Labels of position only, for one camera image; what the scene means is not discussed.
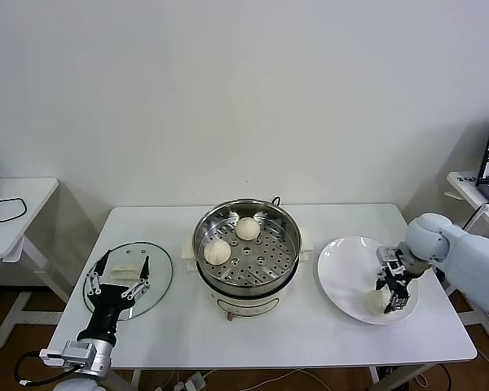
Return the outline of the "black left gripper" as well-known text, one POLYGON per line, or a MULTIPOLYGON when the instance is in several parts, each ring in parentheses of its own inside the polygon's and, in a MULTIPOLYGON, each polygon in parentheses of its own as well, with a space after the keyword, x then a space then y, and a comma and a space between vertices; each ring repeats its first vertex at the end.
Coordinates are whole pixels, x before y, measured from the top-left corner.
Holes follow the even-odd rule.
POLYGON ((149 255, 145 257, 137 283, 129 288, 111 284, 100 285, 100 278, 104 274, 110 253, 111 250, 108 250, 86 274, 85 294, 89 296, 94 310, 86 329, 78 334, 77 341, 95 339, 115 345, 120 313, 133 307, 135 301, 150 288, 149 255))

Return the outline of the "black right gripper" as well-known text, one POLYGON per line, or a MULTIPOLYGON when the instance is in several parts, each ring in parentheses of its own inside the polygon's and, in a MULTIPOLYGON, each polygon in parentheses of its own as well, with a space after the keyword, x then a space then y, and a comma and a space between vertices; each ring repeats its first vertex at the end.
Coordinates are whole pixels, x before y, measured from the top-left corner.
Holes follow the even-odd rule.
POLYGON ((377 291, 387 288, 391 291, 390 299, 384 313, 388 314, 396 310, 402 310, 408 303, 408 285, 416 275, 409 272, 404 266, 391 268, 387 266, 385 273, 377 274, 375 289, 377 291))

